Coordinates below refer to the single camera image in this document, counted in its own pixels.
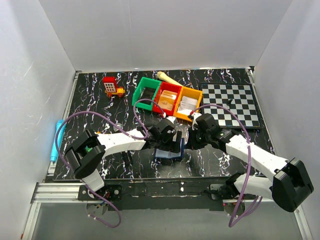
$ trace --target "black and white checkered board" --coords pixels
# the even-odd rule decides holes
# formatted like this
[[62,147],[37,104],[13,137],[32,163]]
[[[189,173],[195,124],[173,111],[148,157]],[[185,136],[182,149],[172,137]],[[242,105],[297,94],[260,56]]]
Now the black and white checkered board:
[[[234,113],[245,128],[261,129],[260,118],[255,105],[253,91],[249,84],[202,83],[203,104],[217,104]],[[231,114],[215,106],[203,108],[202,113],[212,114],[219,125],[228,128],[240,128]]]

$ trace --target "lego toy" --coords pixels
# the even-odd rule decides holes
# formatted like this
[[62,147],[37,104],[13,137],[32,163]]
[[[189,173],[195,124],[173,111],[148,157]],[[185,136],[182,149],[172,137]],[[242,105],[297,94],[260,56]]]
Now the lego toy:
[[105,87],[104,92],[109,98],[111,98],[112,95],[118,95],[118,97],[121,98],[126,93],[122,86],[118,87],[116,78],[114,76],[105,76],[102,82]]

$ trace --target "black marble table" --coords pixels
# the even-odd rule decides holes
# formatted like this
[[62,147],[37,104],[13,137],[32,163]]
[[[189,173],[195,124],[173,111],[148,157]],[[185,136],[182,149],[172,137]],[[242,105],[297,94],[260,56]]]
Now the black marble table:
[[[199,89],[200,83],[250,83],[246,69],[185,69],[164,71],[168,76],[185,87]],[[125,96],[108,98],[102,79],[105,76],[115,76],[119,87],[125,88]],[[142,77],[157,78],[156,71],[133,72],[101,72],[80,73],[75,87],[69,115],[79,111],[94,111],[110,118],[115,123],[123,125],[125,131],[139,126],[134,119],[132,96]],[[145,124],[159,121],[156,113],[138,108],[139,116]],[[251,141],[268,152],[274,153],[265,123],[261,120],[263,129],[248,130]],[[187,139],[187,129],[190,123],[178,119],[175,127],[182,130],[182,137]],[[83,115],[71,120],[64,132],[61,150],[72,143],[85,129],[96,132],[110,133],[111,127],[105,120],[97,116]],[[226,177],[236,172],[245,172],[246,164],[239,159],[227,155],[210,145],[200,150],[185,150],[182,161],[161,162],[154,158],[154,149],[131,151],[133,164],[125,165],[121,153],[116,153],[102,159],[97,167],[104,179],[139,179],[139,178],[191,178],[191,177]],[[252,174],[259,174],[255,169]],[[75,180],[71,171],[58,159],[53,180]]]

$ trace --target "wall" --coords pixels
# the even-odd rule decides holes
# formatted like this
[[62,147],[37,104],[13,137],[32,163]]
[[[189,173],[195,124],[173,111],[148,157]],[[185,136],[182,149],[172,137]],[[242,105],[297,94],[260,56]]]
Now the wall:
[[39,0],[84,72],[255,66],[292,0]]
[[20,239],[75,70],[37,0],[0,1],[0,233]]
[[294,0],[255,68],[262,112],[279,156],[301,159],[314,185],[302,207],[320,239],[320,2]]

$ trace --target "purple cable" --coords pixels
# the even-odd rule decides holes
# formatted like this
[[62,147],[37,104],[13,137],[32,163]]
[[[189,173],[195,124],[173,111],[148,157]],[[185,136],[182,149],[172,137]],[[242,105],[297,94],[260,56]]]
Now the purple cable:
[[223,106],[220,106],[220,105],[217,105],[217,104],[214,104],[214,103],[210,103],[210,104],[205,104],[205,105],[202,105],[198,108],[196,108],[194,111],[191,111],[190,115],[192,115],[195,111],[201,109],[201,108],[204,108],[204,107],[209,107],[209,106],[214,106],[214,107],[217,107],[217,108],[221,108],[225,111],[227,111],[228,113],[230,113],[235,120],[238,121],[239,125],[241,126],[244,134],[245,134],[245,137],[246,137],[246,142],[248,143],[248,165],[247,165],[247,170],[246,170],[246,176],[245,176],[245,179],[244,179],[244,183],[243,183],[243,186],[242,186],[242,189],[241,189],[241,192],[240,192],[240,195],[239,195],[239,198],[238,200],[236,201],[236,204],[235,204],[235,208],[233,210],[233,213],[231,215],[231,219],[229,221],[229,227],[232,228],[240,219],[242,219],[243,217],[253,213],[254,210],[257,209],[257,207],[259,206],[261,200],[262,200],[262,197],[260,198],[260,201],[259,203],[253,208],[253,205],[256,203],[258,197],[255,198],[255,200],[251,203],[251,205],[249,206],[249,208],[247,209],[247,211],[245,211],[243,214],[241,214],[235,221],[234,221],[234,218],[235,216],[237,215],[237,211],[238,211],[238,208],[240,206],[240,203],[241,203],[241,200],[243,199],[243,196],[245,194],[245,189],[246,189],[246,186],[247,186],[247,183],[248,183],[248,180],[249,180],[249,176],[250,176],[250,170],[251,170],[251,147],[250,147],[250,137],[249,137],[249,134],[245,128],[245,126],[241,123],[241,121],[237,118],[237,116],[231,112],[228,108],[226,107],[223,107]]
[[[62,156],[61,152],[60,152],[60,149],[59,149],[59,146],[58,146],[58,136],[59,136],[59,133],[60,133],[60,130],[62,129],[62,127],[67,123],[69,122],[72,118],[78,116],[78,115],[81,115],[81,114],[93,114],[93,115],[96,115],[98,117],[101,117],[102,119],[106,120],[109,124],[111,124],[113,127],[115,127],[116,129],[118,129],[120,132],[122,132],[123,134],[125,134],[126,136],[130,137],[130,138],[133,138],[133,139],[138,139],[138,140],[143,140],[143,139],[146,139],[148,137],[148,130],[147,128],[145,127],[145,125],[143,124],[143,122],[139,119],[137,113],[136,113],[136,105],[137,103],[139,102],[142,102],[142,101],[150,101],[152,103],[154,103],[162,112],[162,115],[164,115],[164,110],[158,105],[158,103],[156,103],[155,101],[151,100],[151,99],[147,99],[147,98],[143,98],[143,99],[140,99],[138,101],[135,102],[134,106],[133,106],[133,114],[134,114],[134,117],[137,119],[138,123],[141,125],[141,127],[143,128],[144,132],[145,132],[145,136],[144,137],[139,137],[139,136],[134,136],[134,135],[130,135],[129,133],[127,133],[126,131],[124,131],[122,128],[118,127],[115,123],[113,123],[109,118],[103,116],[102,114],[100,113],[97,113],[97,112],[94,112],[94,111],[79,111],[79,112],[76,112],[72,115],[70,115],[66,120],[63,121],[63,123],[60,125],[60,127],[58,128],[58,131],[56,132],[55,134],[55,138],[54,138],[54,143],[55,143],[55,147],[56,147],[56,150],[58,152],[58,155],[60,157],[60,159],[63,161],[63,163],[70,169],[70,164],[64,159],[64,157]],[[115,205],[113,205],[110,201],[108,201],[107,199],[105,199],[104,197],[98,195],[97,193],[95,193],[94,191],[91,190],[91,188],[88,186],[88,185],[85,185],[86,188],[93,194],[95,195],[96,197],[98,197],[99,199],[105,201],[106,203],[108,203],[117,213],[118,213],[118,216],[119,216],[119,222],[116,224],[116,225],[111,225],[110,223],[104,221],[103,219],[95,216],[95,215],[92,215],[90,214],[91,217],[97,219],[98,221],[104,223],[105,225],[107,225],[108,227],[110,228],[116,228],[120,225],[121,223],[121,214],[120,214],[120,211],[117,209],[117,207]]]

